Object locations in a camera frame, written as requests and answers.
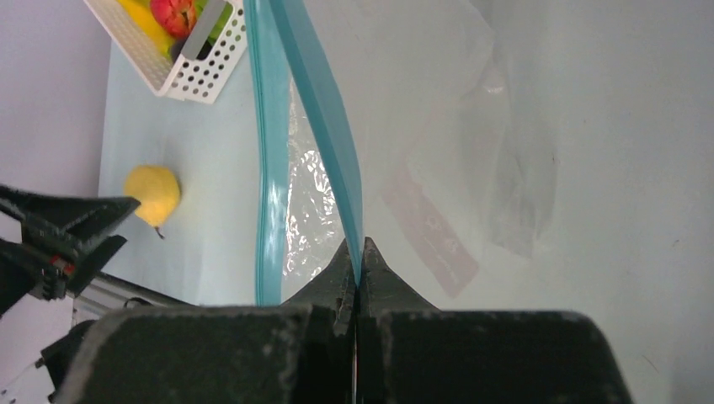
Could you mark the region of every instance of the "perforated plastic basket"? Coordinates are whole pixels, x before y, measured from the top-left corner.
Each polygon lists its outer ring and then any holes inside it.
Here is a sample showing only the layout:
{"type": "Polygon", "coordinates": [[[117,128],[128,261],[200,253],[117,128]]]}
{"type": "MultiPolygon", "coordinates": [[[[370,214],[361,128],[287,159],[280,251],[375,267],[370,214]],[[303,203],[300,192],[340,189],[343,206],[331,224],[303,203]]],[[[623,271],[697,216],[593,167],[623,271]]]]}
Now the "perforated plastic basket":
{"type": "Polygon", "coordinates": [[[242,0],[210,0],[173,64],[116,0],[84,2],[158,97],[213,104],[248,44],[242,0]],[[226,3],[232,5],[232,15],[210,55],[199,61],[200,49],[226,3]]]}

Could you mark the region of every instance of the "scratch mark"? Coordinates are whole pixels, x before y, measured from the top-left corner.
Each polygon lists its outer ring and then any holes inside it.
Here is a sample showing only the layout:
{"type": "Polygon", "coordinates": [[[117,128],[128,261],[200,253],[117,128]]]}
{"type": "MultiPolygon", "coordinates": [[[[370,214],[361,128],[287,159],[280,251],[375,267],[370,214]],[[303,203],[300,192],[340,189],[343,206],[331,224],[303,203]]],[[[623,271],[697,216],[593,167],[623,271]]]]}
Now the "scratch mark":
{"type": "Polygon", "coordinates": [[[655,366],[652,361],[647,358],[647,356],[643,355],[642,357],[647,361],[648,364],[650,364],[650,366],[652,366],[652,369],[654,369],[654,371],[659,374],[659,369],[657,369],[657,366],[655,366]]]}

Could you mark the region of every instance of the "red apple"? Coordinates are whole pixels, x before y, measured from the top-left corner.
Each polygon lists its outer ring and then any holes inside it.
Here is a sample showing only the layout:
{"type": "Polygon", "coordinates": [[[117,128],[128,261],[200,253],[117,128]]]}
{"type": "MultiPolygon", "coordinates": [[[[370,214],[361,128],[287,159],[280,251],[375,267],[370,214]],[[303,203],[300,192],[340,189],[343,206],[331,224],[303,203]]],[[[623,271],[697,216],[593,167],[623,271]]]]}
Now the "red apple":
{"type": "Polygon", "coordinates": [[[196,25],[193,0],[152,0],[151,9],[159,25],[177,40],[187,38],[196,25]]]}

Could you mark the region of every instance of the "teal bag edge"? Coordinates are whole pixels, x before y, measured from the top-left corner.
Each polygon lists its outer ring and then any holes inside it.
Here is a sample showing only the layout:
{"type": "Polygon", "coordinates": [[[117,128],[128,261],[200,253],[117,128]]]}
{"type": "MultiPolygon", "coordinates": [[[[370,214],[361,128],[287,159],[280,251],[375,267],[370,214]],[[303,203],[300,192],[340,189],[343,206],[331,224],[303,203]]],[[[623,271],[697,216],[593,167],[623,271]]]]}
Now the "teal bag edge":
{"type": "Polygon", "coordinates": [[[365,247],[362,179],[342,96],[303,1],[266,1],[330,179],[359,285],[365,247]]]}
{"type": "Polygon", "coordinates": [[[246,0],[248,54],[258,124],[260,188],[255,243],[255,303],[282,302],[289,164],[290,78],[275,19],[263,0],[246,0]]]}

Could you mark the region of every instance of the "yellow pear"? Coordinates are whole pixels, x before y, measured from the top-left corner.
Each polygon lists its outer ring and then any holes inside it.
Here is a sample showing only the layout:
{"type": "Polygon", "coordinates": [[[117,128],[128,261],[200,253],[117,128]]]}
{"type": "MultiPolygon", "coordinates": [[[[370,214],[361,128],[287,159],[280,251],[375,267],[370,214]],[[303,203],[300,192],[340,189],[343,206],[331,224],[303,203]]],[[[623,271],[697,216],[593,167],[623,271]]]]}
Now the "yellow pear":
{"type": "Polygon", "coordinates": [[[124,182],[124,194],[141,202],[134,213],[163,238],[159,228],[181,200],[179,181],[171,170],[152,165],[134,167],[124,182]]]}

